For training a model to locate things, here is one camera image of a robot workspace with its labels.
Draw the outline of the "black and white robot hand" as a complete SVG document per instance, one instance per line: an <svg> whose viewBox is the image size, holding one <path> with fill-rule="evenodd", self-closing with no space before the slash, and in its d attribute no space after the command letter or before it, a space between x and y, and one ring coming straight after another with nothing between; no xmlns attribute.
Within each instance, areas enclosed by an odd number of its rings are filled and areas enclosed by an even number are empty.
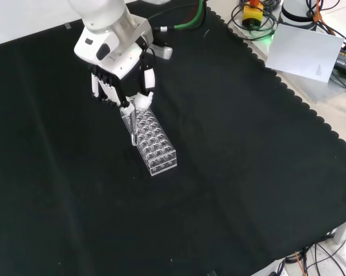
<svg viewBox="0 0 346 276"><path fill-rule="evenodd" d="M153 67L145 63L145 54L151 44L152 34L143 31L134 34L122 45L121 39L109 30L93 33L84 28L77 41L74 52L77 57L89 64L91 87L95 98L111 101L120 110L130 115L134 110L147 110L153 100L155 73ZM139 69L142 80L134 103L125 95L122 80Z"/></svg>

